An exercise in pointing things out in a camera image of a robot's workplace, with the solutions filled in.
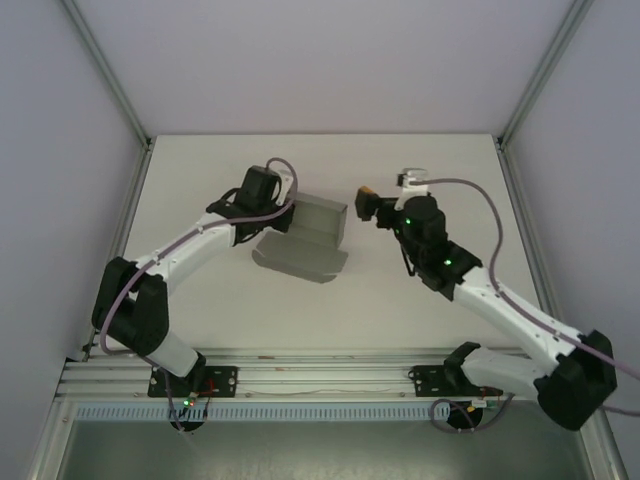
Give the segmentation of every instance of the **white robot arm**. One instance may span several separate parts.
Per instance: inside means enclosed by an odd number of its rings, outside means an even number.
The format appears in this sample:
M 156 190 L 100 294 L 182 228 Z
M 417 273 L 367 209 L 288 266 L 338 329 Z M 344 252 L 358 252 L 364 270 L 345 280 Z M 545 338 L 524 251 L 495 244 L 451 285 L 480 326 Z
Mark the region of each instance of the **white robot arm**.
M 209 205 L 184 235 L 134 261 L 111 260 L 94 307 L 94 327 L 184 379 L 197 392 L 206 361 L 171 331 L 168 297 L 212 257 L 250 240 L 264 228 L 287 232 L 294 211 L 293 199 L 288 198 L 296 185 L 293 175 L 268 166 L 251 167 L 242 186 Z M 285 201 L 290 208 L 283 207 Z
M 375 216 L 378 228 L 394 233 L 409 275 L 484 318 L 529 356 L 502 355 L 467 342 L 444 363 L 448 386 L 461 391 L 491 386 L 520 395 L 537 401 L 559 425 L 579 429 L 616 389 L 617 380 L 611 365 L 563 339 L 609 357 L 613 356 L 611 343 L 600 332 L 584 335 L 546 315 L 500 282 L 496 290 L 480 259 L 449 240 L 445 215 L 428 192 L 426 180 L 424 170 L 403 170 L 397 182 L 401 193 L 393 198 L 360 188 L 358 217 L 369 221 Z M 505 294 L 540 325 L 512 308 Z

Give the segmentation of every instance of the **white table surface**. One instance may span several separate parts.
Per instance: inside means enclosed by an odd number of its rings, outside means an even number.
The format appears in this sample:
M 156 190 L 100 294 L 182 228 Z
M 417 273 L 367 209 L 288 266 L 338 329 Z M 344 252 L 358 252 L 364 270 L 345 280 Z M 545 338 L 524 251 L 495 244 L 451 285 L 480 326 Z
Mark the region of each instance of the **white table surface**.
M 205 207 L 239 186 L 251 165 L 289 160 L 300 191 L 349 205 L 343 272 L 315 284 L 258 267 L 257 242 L 230 249 L 189 277 L 169 299 L 171 328 L 196 348 L 360 350 L 455 347 L 466 340 L 516 346 L 488 323 L 407 276 L 388 231 L 355 215 L 356 190 L 395 196 L 404 167 L 484 186 L 501 213 L 501 280 L 535 303 L 535 293 L 499 161 L 489 135 L 201 135 L 157 138 L 125 257 L 134 259 L 191 226 Z M 431 190 L 450 238 L 485 264 L 497 232 L 488 206 L 463 186 Z

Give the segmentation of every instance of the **white wall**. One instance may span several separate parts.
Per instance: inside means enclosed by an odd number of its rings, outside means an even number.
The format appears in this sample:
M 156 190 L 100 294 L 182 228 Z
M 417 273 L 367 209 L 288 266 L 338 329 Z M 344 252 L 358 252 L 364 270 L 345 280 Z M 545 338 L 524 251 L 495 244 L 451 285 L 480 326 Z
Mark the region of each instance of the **white wall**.
M 640 2 L 595 2 L 512 152 L 562 308 L 640 367 Z M 640 409 L 618 375 L 610 404 Z M 631 478 L 640 421 L 609 415 Z
M 87 333 L 138 145 L 56 2 L 0 3 L 0 59 L 0 471 L 20 479 Z
M 78 0 L 152 135 L 500 133 L 571 0 Z

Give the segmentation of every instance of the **black mounting plate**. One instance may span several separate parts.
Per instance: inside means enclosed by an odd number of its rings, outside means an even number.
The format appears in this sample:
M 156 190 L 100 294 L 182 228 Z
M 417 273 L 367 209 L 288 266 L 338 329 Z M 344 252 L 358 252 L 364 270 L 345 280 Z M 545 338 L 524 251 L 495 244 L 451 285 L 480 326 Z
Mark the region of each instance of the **black mounting plate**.
M 486 392 L 472 384 L 452 385 L 445 377 L 443 365 L 416 365 L 409 370 L 409 378 L 416 389 L 416 397 L 481 397 Z M 502 395 L 502 390 L 492 388 L 489 396 Z
M 151 398 L 167 398 L 165 389 L 164 373 L 161 370 L 154 369 L 151 372 L 149 380 L 149 390 L 147 395 Z M 174 398 L 188 397 L 191 388 L 182 378 L 169 375 L 171 387 L 171 395 Z M 213 381 L 213 394 L 208 392 L 209 380 Z M 238 384 L 238 367 L 217 367 L 207 365 L 205 367 L 204 381 L 200 387 L 200 398 L 233 398 L 236 396 L 236 386 Z

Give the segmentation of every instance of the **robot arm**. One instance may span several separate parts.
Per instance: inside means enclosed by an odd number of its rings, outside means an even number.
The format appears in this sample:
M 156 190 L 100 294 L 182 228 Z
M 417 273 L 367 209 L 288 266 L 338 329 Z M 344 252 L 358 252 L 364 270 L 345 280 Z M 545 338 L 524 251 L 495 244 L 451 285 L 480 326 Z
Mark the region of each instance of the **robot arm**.
M 402 191 L 393 198 L 362 187 L 356 197 L 358 217 L 369 221 L 375 216 L 378 228 L 392 230 L 410 276 L 487 320 L 529 356 L 501 355 L 467 342 L 445 361 L 447 382 L 454 387 L 492 386 L 524 396 L 537 401 L 559 425 L 579 429 L 617 387 L 615 371 L 558 337 L 563 334 L 607 356 L 612 356 L 611 343 L 600 332 L 585 336 L 546 315 L 500 282 L 496 291 L 480 259 L 449 240 L 445 215 L 424 180 L 424 170 L 405 169 L 397 182 Z M 555 334 L 516 312 L 502 292 Z
M 253 166 L 240 188 L 230 190 L 209 205 L 206 213 L 181 237 L 134 261 L 122 257 L 111 260 L 94 307 L 94 327 L 103 329 L 118 295 L 139 275 L 117 306 L 107 334 L 175 377 L 185 379 L 192 391 L 197 392 L 205 359 L 171 331 L 168 297 L 212 257 L 250 240 L 264 228 L 287 232 L 293 205 L 283 214 L 275 214 L 283 209 L 293 184 L 289 172 Z

